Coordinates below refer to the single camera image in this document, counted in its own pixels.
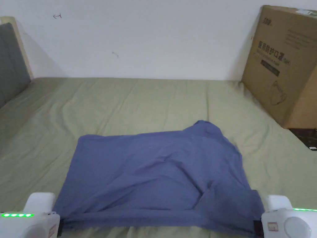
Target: mattress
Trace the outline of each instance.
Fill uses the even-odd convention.
[[[40,78],[0,109],[0,211],[21,210],[36,191],[59,194],[86,134],[218,126],[243,156],[252,189],[317,208],[317,153],[281,128],[239,82]],[[198,227],[91,228],[62,237],[226,237]]]

